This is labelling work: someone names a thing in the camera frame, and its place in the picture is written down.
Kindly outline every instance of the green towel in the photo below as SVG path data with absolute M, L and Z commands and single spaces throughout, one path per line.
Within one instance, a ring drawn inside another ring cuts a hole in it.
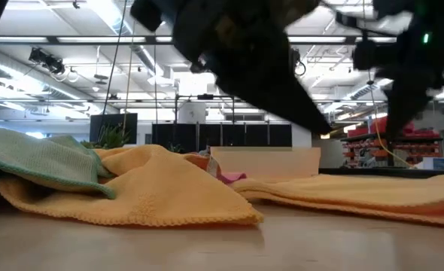
M 98 155 L 71 136 L 36 139 L 0 128 L 0 170 L 57 190 L 99 191 L 115 198 L 112 189 L 98 183 L 98 176 L 111 176 Z

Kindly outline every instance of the pink cloth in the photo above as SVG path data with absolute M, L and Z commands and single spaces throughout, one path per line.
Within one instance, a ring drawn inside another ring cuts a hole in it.
M 245 173 L 238 172 L 223 172 L 217 178 L 221 180 L 224 184 L 232 184 L 234 181 L 247 178 L 247 175 Z

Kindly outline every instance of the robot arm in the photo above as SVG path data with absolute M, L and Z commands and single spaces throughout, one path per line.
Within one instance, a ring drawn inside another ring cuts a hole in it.
M 444 5 L 439 4 L 374 0 L 378 19 L 413 13 L 409 28 L 395 44 L 376 44 L 368 34 L 376 31 L 360 29 L 363 40 L 354 50 L 354 68 L 376 68 L 376 76 L 394 80 L 392 91 L 386 93 L 390 136 L 430 101 L 429 87 L 444 85 Z M 162 20 L 171 25 L 175 48 L 192 62 L 193 71 L 213 72 L 225 93 L 325 134 L 331 128 L 294 77 L 284 32 L 318 5 L 319 0 L 136 0 L 131 14 L 151 31 Z M 358 20 L 336 11 L 336 21 L 342 25 L 357 29 Z

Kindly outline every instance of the yellow cable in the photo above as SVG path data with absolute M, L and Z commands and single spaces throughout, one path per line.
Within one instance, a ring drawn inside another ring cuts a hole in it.
M 363 27 L 366 28 L 366 0 L 363 0 Z M 388 154 L 390 154 L 392 157 L 398 159 L 399 161 L 405 163 L 410 169 L 411 168 L 415 168 L 415 166 L 413 166 L 412 164 L 406 162 L 403 158 L 398 157 L 396 154 L 394 154 L 393 152 L 389 151 L 386 146 L 384 146 L 384 144 L 382 144 L 382 140 L 381 140 L 381 135 L 379 134 L 379 125 L 378 125 L 378 107 L 376 106 L 376 103 L 374 102 L 374 94 L 373 94 L 373 89 L 371 89 L 371 99 L 373 100 L 373 107 L 374 107 L 374 112 L 376 113 L 374 116 L 374 119 L 376 121 L 376 133 L 378 135 L 378 140 L 379 140 L 379 144 L 381 145 L 382 149 L 385 150 Z
M 374 107 L 374 112 L 375 114 L 375 120 L 376 120 L 376 133 L 378 134 L 378 140 L 379 140 L 379 144 L 381 145 L 381 147 L 388 153 L 390 154 L 392 157 L 398 159 L 399 161 L 405 163 L 410 169 L 411 168 L 415 168 L 415 166 L 413 166 L 412 164 L 406 162 L 403 158 L 398 157 L 396 154 L 393 154 L 391 151 L 389 151 L 383 144 L 382 144 L 382 140 L 381 140 L 381 135 L 379 134 L 379 125 L 378 125 L 378 107 L 376 106 L 376 104 L 374 103 L 374 95 L 373 95 L 373 90 L 371 90 L 371 99 L 373 100 L 373 107 Z

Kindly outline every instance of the table surface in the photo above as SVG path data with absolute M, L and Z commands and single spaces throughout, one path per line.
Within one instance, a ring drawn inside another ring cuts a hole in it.
M 101 227 L 0 209 L 0 270 L 444 270 L 444 228 L 255 205 L 259 227 Z

